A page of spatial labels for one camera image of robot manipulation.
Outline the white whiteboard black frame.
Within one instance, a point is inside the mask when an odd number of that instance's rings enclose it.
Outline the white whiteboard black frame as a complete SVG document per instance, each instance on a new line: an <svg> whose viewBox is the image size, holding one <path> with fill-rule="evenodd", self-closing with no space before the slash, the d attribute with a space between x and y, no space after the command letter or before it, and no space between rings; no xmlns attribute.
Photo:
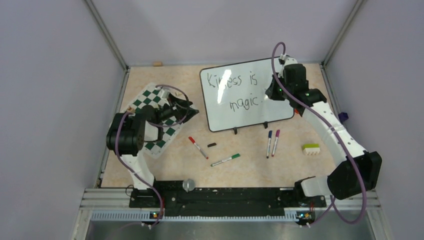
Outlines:
<svg viewBox="0 0 424 240"><path fill-rule="evenodd" d="M291 119L287 100L266 95L273 72L270 58L208 67L199 72L208 128L211 132Z"/></svg>

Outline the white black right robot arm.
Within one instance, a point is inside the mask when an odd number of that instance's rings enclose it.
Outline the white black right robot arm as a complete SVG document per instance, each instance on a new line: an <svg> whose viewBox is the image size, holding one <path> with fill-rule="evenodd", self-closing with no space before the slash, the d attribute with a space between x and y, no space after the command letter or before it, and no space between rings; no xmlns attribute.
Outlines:
<svg viewBox="0 0 424 240"><path fill-rule="evenodd" d="M335 164L335 169L327 176L295 182L294 202L307 206L316 196L332 195L344 200L375 189L382 165L378 152L366 150L353 139L333 113L324 94L309 87L303 64L286 54L273 59L272 63L279 63L281 70L273 74L265 94L273 101L288 101L319 135Z"/></svg>

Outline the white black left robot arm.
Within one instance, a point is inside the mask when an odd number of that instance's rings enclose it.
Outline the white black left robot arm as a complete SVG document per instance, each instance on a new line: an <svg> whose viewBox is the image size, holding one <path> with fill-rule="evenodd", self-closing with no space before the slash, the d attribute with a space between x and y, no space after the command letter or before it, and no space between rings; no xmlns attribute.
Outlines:
<svg viewBox="0 0 424 240"><path fill-rule="evenodd" d="M106 146L129 171L133 187L144 190L141 200L149 207L160 202L160 193L154 189L155 177L149 170L143 148L147 144L164 142L165 133L188 122L199 110L188 98L172 94L163 105L144 105L139 109L115 114L106 135Z"/></svg>

